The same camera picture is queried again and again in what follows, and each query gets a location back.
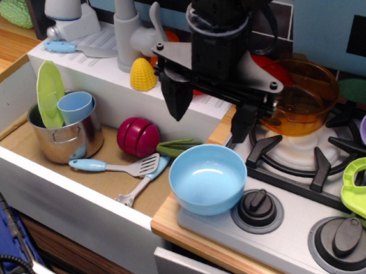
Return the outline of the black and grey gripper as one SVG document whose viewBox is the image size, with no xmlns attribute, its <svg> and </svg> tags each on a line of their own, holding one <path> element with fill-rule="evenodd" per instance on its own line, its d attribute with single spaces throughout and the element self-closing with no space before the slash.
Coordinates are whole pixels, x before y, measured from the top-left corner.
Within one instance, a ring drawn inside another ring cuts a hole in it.
<svg viewBox="0 0 366 274">
<path fill-rule="evenodd" d="M 190 42 L 159 42 L 152 49 L 169 114 L 180 121 L 194 90 L 228 101 L 237 105 L 231 142 L 240 144 L 265 110 L 276 107 L 283 85 L 252 59 L 249 19 L 222 29 L 192 25 L 190 30 Z"/>
</svg>

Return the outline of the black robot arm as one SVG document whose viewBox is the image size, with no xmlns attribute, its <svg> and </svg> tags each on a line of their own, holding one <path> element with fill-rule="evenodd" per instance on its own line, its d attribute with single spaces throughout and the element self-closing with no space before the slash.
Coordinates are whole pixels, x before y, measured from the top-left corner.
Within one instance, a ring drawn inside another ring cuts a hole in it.
<svg viewBox="0 0 366 274">
<path fill-rule="evenodd" d="M 231 135 L 241 143 L 258 120 L 274 113 L 283 85 L 253 60 L 255 54 L 269 54 L 271 47 L 255 50 L 250 40 L 250 23 L 258 11 L 278 33 L 271 1 L 191 0 L 186 10 L 190 41 L 153 47 L 155 72 L 174 119 L 182 119 L 194 91 L 206 93 L 236 106 Z"/>
</svg>

